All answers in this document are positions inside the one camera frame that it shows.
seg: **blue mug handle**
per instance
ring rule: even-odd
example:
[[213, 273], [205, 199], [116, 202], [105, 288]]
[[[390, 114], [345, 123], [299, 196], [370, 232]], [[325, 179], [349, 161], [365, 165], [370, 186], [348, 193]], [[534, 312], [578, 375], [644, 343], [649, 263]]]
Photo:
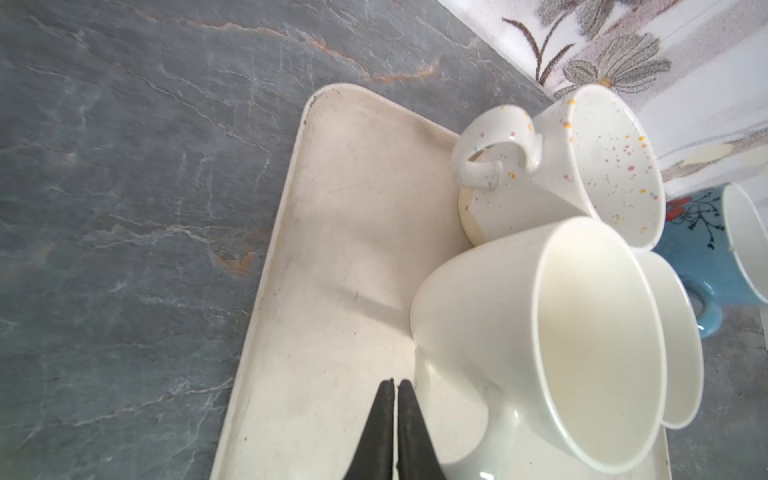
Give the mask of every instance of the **blue mug handle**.
[[699, 335], [701, 338], [706, 339], [723, 325], [723, 307], [715, 302], [714, 291], [708, 283], [690, 278], [681, 280], [683, 280], [686, 290], [701, 299], [703, 310], [696, 315], [696, 321], [699, 324]]

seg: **white tray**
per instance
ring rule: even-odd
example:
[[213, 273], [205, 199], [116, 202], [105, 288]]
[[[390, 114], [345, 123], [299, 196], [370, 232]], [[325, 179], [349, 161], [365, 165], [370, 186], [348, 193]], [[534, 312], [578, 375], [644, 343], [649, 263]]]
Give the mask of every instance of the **white tray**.
[[[448, 169], [457, 137], [351, 84], [307, 103], [213, 480], [344, 476], [379, 382], [413, 377], [416, 288], [471, 246]], [[441, 461], [479, 441], [485, 407], [434, 380], [421, 400]], [[516, 478], [610, 478], [525, 427], [510, 453]], [[664, 430], [614, 478], [671, 478]]]

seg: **gray flower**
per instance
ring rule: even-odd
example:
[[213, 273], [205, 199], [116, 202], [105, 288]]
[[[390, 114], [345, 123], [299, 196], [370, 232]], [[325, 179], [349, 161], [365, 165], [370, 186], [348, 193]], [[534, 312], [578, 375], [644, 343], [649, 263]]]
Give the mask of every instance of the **gray flower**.
[[600, 84], [624, 93], [647, 90], [656, 74], [669, 71], [672, 62], [666, 58], [651, 59], [659, 53], [660, 40], [651, 34], [614, 38], [595, 65], [585, 60], [571, 60], [563, 68], [573, 85], [555, 92], [557, 98], [586, 84]]
[[536, 16], [543, 26], [551, 25], [558, 19], [569, 15], [578, 8], [576, 20], [579, 24], [579, 35], [588, 40], [594, 38], [611, 12], [616, 2], [636, 6], [646, 0], [542, 0], [536, 9]]

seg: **mug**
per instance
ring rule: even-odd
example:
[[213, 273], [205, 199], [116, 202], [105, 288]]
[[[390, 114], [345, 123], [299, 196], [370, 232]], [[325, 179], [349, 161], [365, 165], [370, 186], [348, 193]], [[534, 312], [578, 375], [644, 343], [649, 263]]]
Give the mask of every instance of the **mug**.
[[694, 308], [672, 266], [654, 252], [637, 255], [654, 294], [667, 352], [667, 404], [661, 425], [688, 426], [699, 411], [704, 389], [704, 357]]
[[640, 122], [612, 91], [574, 90], [531, 119], [502, 105], [476, 118], [451, 156], [474, 245], [577, 215], [611, 225], [636, 252], [664, 227], [664, 189]]
[[722, 305], [768, 303], [768, 233], [736, 184], [670, 201], [655, 251], [701, 299], [701, 338], [723, 324]]
[[[477, 448], [444, 465], [449, 478], [510, 478], [520, 421], [606, 473], [634, 467], [656, 439], [667, 388], [659, 314], [631, 249], [598, 220], [449, 260], [416, 292], [411, 331], [438, 373], [466, 379], [488, 407]], [[427, 370], [417, 369], [417, 392]]]

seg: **backsplash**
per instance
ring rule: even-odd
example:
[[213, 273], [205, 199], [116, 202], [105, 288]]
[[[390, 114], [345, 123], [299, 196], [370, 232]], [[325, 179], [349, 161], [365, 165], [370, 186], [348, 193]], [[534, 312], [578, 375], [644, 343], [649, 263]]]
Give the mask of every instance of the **backsplash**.
[[738, 182], [768, 221], [768, 2], [440, 2], [552, 96], [616, 91], [653, 141], [668, 197]]

